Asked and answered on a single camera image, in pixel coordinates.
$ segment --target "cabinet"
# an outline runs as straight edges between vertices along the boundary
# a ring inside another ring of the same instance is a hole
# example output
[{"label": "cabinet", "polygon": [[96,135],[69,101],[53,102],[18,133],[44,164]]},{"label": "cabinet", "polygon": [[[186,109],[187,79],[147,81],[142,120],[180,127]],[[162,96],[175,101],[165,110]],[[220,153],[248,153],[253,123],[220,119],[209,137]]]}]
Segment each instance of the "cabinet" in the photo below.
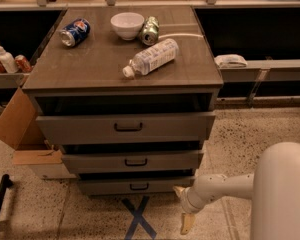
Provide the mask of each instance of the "cabinet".
[{"label": "cabinet", "polygon": [[[110,18],[134,11],[160,22],[160,36],[177,41],[177,58],[133,80],[121,70],[146,47],[121,40]],[[212,129],[223,84],[190,6],[71,8],[91,24],[88,38],[64,47],[55,33],[23,86],[37,123],[84,194],[173,191],[189,186]]]}]

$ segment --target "white spray bottle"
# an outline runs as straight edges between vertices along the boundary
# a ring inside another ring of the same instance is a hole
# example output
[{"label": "white spray bottle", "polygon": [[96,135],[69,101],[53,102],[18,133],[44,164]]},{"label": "white spray bottle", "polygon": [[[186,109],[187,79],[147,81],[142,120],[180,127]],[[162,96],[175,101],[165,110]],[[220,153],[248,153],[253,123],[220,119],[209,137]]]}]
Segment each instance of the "white spray bottle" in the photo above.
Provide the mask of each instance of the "white spray bottle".
[{"label": "white spray bottle", "polygon": [[5,67],[8,73],[16,73],[19,69],[11,53],[0,45],[0,62]]}]

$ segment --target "bottom drawer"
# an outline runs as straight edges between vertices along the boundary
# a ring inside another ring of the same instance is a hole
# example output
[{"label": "bottom drawer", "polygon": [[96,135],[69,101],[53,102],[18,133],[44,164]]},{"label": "bottom drawer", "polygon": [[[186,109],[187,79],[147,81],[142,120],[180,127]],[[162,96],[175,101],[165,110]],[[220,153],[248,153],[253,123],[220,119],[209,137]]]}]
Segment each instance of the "bottom drawer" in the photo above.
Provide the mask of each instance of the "bottom drawer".
[{"label": "bottom drawer", "polygon": [[82,180],[78,181],[78,187],[84,195],[115,195],[173,192],[174,186],[188,187],[193,184],[193,181],[195,179],[195,176],[191,176],[193,175],[192,170],[185,170],[181,172],[151,172],[145,175],[141,174],[139,178],[137,178],[137,174],[135,174],[136,178],[133,178],[132,173],[128,173],[126,178],[120,177],[120,175],[116,173],[98,175],[100,176],[98,177],[95,174],[80,174]]}]

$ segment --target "green soda can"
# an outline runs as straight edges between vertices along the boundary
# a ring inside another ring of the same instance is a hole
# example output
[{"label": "green soda can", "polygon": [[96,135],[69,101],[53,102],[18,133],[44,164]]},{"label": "green soda can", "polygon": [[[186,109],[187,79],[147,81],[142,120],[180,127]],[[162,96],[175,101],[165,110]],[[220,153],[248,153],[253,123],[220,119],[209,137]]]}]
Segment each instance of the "green soda can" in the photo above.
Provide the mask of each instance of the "green soda can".
[{"label": "green soda can", "polygon": [[154,16],[149,16],[140,31],[139,39],[145,45],[154,45],[159,39],[159,21]]}]

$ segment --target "blue soda can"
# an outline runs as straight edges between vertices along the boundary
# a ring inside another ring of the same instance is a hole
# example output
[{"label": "blue soda can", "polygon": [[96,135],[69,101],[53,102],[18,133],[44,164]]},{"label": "blue soda can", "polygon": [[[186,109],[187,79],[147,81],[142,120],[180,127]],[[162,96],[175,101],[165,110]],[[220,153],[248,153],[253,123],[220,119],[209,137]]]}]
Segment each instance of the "blue soda can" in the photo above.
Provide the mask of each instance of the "blue soda can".
[{"label": "blue soda can", "polygon": [[79,18],[60,30],[61,41],[68,47],[81,43],[90,32],[90,24],[87,20]]}]

